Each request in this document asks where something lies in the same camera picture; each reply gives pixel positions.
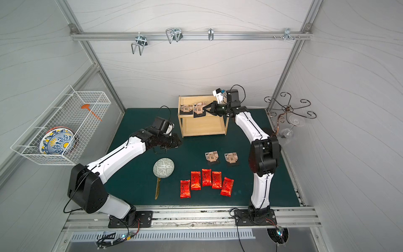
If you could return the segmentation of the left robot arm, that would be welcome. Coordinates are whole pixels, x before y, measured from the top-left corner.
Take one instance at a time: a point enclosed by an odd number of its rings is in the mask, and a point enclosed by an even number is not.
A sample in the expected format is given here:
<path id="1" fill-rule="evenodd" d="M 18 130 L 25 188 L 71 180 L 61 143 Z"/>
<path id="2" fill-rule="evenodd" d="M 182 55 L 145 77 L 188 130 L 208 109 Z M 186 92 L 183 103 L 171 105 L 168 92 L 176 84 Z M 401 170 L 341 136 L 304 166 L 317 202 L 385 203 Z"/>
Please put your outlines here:
<path id="1" fill-rule="evenodd" d="M 75 165 L 70 173 L 67 196 L 88 214 L 100 212 L 133 222 L 136 208 L 107 192 L 107 181 L 127 163 L 154 147 L 175 149 L 182 144 L 176 133 L 162 133 L 153 127 L 140 129 L 116 149 L 87 165 Z"/>

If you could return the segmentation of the floral tea bag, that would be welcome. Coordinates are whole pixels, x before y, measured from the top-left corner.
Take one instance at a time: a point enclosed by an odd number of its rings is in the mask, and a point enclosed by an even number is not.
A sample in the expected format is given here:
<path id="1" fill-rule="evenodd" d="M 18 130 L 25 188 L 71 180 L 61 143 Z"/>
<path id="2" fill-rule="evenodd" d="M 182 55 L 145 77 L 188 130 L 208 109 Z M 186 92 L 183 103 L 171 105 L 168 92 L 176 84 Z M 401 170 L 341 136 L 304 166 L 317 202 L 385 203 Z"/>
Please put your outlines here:
<path id="1" fill-rule="evenodd" d="M 234 167 L 234 166 L 239 165 L 239 157 L 238 157 L 238 154 L 236 152 L 225 153 L 224 157 L 225 157 L 226 164 L 229 167 Z"/>
<path id="2" fill-rule="evenodd" d="M 193 114 L 194 105 L 180 105 L 179 106 L 179 114 L 183 115 L 192 115 Z"/>
<path id="3" fill-rule="evenodd" d="M 198 102 L 194 104 L 193 117 L 200 118 L 206 115 L 206 111 L 203 109 L 206 106 L 205 102 Z"/>
<path id="4" fill-rule="evenodd" d="M 206 152 L 205 153 L 205 158 L 207 160 L 207 163 L 209 165 L 217 164 L 219 163 L 219 155 L 217 151 L 212 151 L 212 152 Z"/>

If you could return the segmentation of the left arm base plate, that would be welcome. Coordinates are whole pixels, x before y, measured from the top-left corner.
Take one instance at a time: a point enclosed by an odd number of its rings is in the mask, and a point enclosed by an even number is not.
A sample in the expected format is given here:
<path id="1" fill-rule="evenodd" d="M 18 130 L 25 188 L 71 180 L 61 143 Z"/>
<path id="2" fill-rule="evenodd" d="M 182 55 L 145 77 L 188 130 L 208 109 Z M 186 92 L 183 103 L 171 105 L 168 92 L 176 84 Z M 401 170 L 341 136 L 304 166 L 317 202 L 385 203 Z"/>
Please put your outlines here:
<path id="1" fill-rule="evenodd" d="M 152 224 L 153 211 L 131 211 L 123 219 L 109 216 L 108 228 L 149 228 Z"/>

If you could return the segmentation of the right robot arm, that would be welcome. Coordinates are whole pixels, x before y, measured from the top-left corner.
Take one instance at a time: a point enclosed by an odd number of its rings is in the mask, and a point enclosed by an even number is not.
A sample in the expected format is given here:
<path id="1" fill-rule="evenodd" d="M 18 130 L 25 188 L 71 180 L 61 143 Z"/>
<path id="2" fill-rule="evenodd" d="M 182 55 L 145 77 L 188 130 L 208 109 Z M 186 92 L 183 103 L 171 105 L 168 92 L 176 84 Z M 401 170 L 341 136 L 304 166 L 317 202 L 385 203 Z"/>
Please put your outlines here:
<path id="1" fill-rule="evenodd" d="M 253 119 L 251 113 L 239 102 L 219 104 L 217 101 L 203 107 L 203 111 L 213 116 L 228 116 L 242 130 L 250 142 L 248 163 L 254 174 L 254 187 L 251 196 L 249 215 L 251 218 L 264 218 L 270 211 L 271 181 L 279 166 L 281 145 L 273 132 L 265 132 Z"/>

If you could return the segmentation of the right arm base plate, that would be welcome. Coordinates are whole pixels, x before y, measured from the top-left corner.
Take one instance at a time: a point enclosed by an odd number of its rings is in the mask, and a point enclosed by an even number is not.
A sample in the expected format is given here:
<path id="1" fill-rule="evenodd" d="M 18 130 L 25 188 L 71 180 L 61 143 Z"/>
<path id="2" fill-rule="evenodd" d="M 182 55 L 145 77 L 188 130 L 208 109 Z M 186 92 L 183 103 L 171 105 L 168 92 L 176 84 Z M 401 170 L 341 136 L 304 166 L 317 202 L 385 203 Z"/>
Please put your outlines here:
<path id="1" fill-rule="evenodd" d="M 230 211 L 235 219 L 236 226 L 277 226 L 275 212 L 271 208 L 265 208 L 255 212 L 253 209 L 238 209 Z"/>

